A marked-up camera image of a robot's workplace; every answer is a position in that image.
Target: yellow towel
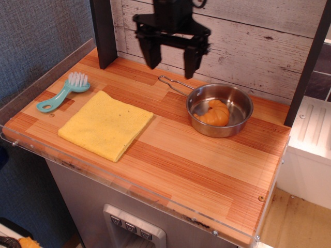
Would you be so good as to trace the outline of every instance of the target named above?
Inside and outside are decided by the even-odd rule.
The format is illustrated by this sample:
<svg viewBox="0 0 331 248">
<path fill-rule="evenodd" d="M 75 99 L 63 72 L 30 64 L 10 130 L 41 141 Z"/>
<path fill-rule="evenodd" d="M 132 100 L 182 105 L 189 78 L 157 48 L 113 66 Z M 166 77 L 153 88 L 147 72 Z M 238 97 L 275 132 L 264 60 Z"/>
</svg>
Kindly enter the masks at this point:
<svg viewBox="0 0 331 248">
<path fill-rule="evenodd" d="M 117 162 L 152 116 L 99 91 L 59 129 L 58 135 Z"/>
</svg>

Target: whitewashed wood backdrop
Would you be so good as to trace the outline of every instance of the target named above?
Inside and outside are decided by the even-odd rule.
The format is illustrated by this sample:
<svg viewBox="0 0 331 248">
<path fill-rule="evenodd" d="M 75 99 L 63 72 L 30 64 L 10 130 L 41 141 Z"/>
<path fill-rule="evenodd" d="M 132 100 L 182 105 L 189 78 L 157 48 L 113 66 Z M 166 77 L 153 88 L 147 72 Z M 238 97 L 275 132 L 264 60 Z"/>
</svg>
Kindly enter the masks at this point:
<svg viewBox="0 0 331 248">
<path fill-rule="evenodd" d="M 110 0 L 119 57 L 145 63 L 134 14 L 153 13 L 152 0 Z M 194 78 L 236 85 L 290 104 L 326 0 L 208 0 L 193 18 L 211 29 L 211 51 Z M 158 68 L 184 75 L 184 50 L 161 46 Z"/>
</svg>

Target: orange object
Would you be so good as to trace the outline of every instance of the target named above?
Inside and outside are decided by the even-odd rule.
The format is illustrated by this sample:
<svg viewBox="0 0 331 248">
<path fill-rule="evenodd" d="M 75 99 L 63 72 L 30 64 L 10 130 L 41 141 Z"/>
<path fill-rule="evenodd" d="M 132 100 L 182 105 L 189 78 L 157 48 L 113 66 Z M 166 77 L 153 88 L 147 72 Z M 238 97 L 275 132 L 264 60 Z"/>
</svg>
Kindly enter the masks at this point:
<svg viewBox="0 0 331 248">
<path fill-rule="evenodd" d="M 30 237 L 20 238 L 18 241 L 22 248 L 40 248 L 40 245 L 38 244 L 38 242 L 34 241 Z"/>
<path fill-rule="evenodd" d="M 193 114 L 199 121 L 208 125 L 223 127 L 229 122 L 229 109 L 226 104 L 220 100 L 210 100 L 208 103 L 210 109 L 204 115 Z"/>
</svg>

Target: stainless steel pan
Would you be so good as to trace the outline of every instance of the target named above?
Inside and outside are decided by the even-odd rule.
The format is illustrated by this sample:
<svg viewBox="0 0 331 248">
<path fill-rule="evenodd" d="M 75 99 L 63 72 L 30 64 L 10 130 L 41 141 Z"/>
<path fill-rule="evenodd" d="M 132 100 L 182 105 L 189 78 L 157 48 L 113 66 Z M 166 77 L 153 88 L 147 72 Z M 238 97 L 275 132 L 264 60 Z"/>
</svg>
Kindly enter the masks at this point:
<svg viewBox="0 0 331 248">
<path fill-rule="evenodd" d="M 159 80 L 168 84 L 173 90 L 187 96 L 186 109 L 192 126 L 200 133 L 210 137 L 229 137 L 239 133 L 245 126 L 246 121 L 253 113 L 253 102 L 250 97 L 237 87 L 227 84 L 206 84 L 193 88 L 183 82 L 172 80 L 164 75 Z M 173 87 L 172 83 L 179 83 L 193 91 L 187 95 Z M 208 102 L 218 99 L 228 106 L 230 112 L 229 123 L 225 127 L 208 125 L 196 119 L 193 114 L 203 115 L 208 111 Z"/>
</svg>

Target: brush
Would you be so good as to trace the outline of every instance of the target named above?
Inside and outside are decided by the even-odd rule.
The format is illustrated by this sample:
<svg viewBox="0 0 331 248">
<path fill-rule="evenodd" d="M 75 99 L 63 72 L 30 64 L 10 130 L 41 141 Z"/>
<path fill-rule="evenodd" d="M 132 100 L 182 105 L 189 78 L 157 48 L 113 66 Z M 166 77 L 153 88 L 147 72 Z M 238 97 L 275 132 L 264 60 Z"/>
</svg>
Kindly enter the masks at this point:
<svg viewBox="0 0 331 248">
<path fill-rule="evenodd" d="M 87 81 L 87 75 L 77 72 L 69 74 L 61 91 L 53 98 L 37 104 L 37 109 L 43 113 L 55 110 L 66 99 L 70 92 L 85 92 L 89 89 L 90 84 Z"/>
</svg>

